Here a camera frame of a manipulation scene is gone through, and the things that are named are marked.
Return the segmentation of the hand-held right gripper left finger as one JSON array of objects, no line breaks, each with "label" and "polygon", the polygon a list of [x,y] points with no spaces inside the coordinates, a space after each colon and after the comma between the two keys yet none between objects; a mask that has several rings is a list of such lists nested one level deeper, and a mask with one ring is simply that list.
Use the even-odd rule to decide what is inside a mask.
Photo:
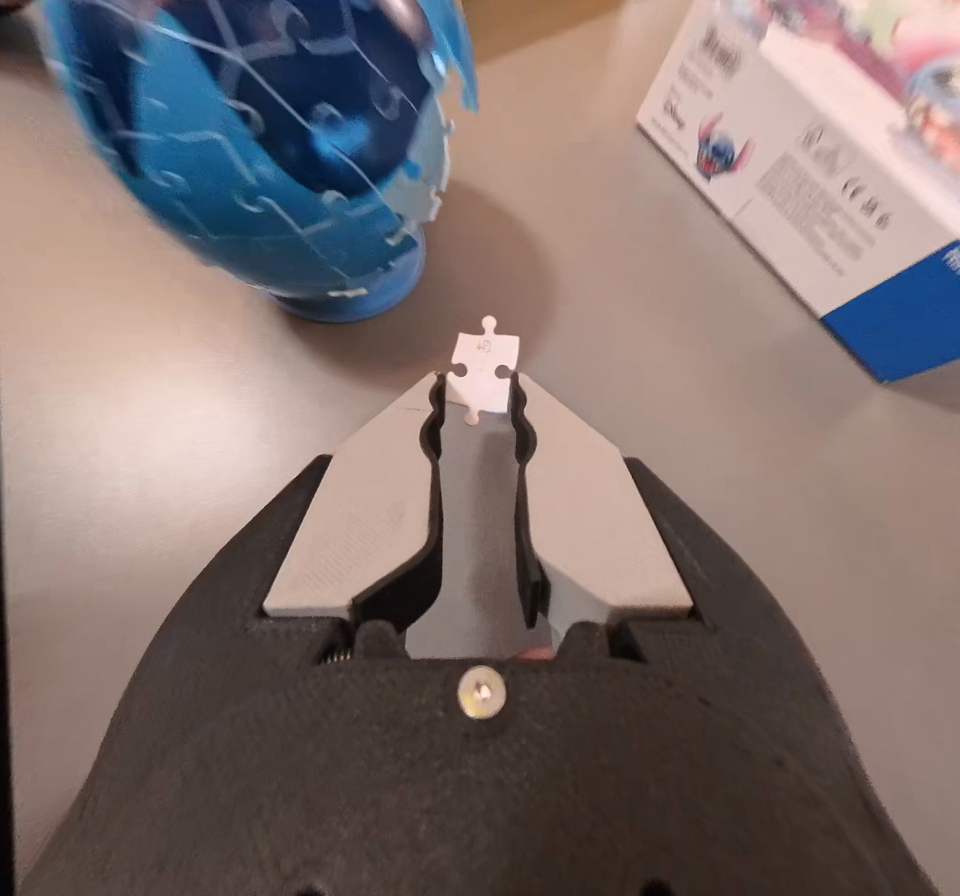
[{"label": "hand-held right gripper left finger", "polygon": [[417,620],[442,582],[446,378],[429,373],[331,456],[263,602],[272,617]]}]

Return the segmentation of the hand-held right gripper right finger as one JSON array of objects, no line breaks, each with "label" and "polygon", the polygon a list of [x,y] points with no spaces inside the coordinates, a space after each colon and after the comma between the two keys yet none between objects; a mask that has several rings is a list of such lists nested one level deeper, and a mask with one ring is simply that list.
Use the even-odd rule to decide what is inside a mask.
[{"label": "hand-held right gripper right finger", "polygon": [[689,616],[690,592],[618,447],[526,374],[511,377],[511,424],[525,623]]}]

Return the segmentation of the white puzzle piece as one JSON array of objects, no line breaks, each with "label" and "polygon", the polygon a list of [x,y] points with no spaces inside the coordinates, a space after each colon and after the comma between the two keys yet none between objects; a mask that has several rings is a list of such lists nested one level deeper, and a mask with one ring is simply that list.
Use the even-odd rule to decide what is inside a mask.
[{"label": "white puzzle piece", "polygon": [[464,409],[463,421],[476,426],[482,414],[508,412],[510,379],[517,368],[521,340],[498,333],[498,320],[486,315],[482,332],[458,334],[446,376],[446,401]]}]

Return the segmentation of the blue puzzle ball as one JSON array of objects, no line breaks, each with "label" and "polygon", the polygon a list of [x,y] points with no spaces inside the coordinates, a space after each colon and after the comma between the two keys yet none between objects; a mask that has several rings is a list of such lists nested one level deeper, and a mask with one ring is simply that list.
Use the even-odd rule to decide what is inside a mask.
[{"label": "blue puzzle ball", "polygon": [[270,297],[352,289],[440,209],[461,0],[38,0],[45,55],[114,176]]}]

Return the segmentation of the blue ball stand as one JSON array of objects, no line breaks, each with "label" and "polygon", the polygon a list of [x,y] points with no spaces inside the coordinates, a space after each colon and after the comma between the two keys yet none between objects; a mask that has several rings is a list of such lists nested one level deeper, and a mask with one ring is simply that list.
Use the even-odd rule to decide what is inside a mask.
[{"label": "blue ball stand", "polygon": [[419,285],[426,267],[426,236],[417,229],[412,246],[385,269],[359,280],[352,289],[330,290],[311,298],[272,296],[288,314],[322,325],[364,322],[399,306]]}]

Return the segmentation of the white blue puzzle box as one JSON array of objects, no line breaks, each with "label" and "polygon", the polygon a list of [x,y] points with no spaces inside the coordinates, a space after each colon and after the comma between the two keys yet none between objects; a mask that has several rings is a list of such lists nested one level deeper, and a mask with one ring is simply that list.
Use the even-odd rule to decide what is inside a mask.
[{"label": "white blue puzzle box", "polygon": [[959,0],[692,0],[638,127],[878,382],[959,356]]}]

